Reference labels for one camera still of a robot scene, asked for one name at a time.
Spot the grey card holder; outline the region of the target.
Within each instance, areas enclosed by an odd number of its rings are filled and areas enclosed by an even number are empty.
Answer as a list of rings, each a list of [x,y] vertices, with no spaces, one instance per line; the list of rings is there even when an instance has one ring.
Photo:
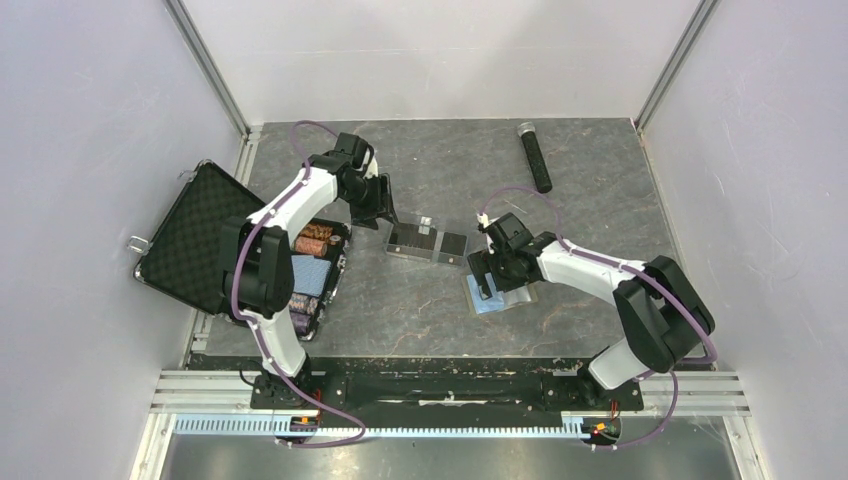
[[[472,274],[468,274],[464,280],[464,291],[472,314],[484,315],[502,312],[514,307],[535,303],[537,294],[532,286],[525,286],[508,292],[499,291],[490,273],[485,275],[486,285],[491,290],[491,296],[482,297],[482,287],[477,283]]]

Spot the clear plastic card box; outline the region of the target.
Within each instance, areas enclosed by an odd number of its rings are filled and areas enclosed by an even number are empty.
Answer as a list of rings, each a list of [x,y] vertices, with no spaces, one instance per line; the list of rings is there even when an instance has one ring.
[[[463,267],[468,248],[469,234],[457,222],[402,212],[385,240],[384,251],[407,260]]]

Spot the black glitter microphone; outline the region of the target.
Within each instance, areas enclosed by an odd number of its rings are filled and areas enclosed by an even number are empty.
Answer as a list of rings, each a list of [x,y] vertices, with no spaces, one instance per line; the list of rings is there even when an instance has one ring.
[[[537,139],[536,129],[532,122],[526,121],[518,125],[517,134],[524,149],[525,157],[534,186],[539,193],[546,194],[552,190],[552,181]]]

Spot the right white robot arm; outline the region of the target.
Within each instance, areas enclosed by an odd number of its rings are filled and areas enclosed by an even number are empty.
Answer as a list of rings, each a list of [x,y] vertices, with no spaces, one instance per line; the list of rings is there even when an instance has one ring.
[[[532,235],[513,214],[478,216],[486,246],[468,255],[481,299],[546,282],[565,285],[615,307],[624,337],[578,372],[577,392],[591,408],[612,401],[618,388],[680,364],[708,365],[717,351],[715,321],[678,263],[667,256],[644,262],[581,248],[552,232]]]

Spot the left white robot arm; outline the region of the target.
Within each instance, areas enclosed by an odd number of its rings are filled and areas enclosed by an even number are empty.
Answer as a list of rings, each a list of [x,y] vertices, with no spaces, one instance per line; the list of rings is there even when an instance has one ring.
[[[290,407],[306,405],[314,381],[302,373],[308,355],[300,345],[288,304],[294,292],[292,257],[301,230],[325,207],[343,201],[350,222],[376,230],[395,224],[390,177],[378,169],[374,147],[341,133],[333,149],[313,154],[269,204],[224,222],[220,235],[221,288],[235,319],[251,329],[266,370],[278,376],[275,392]]]

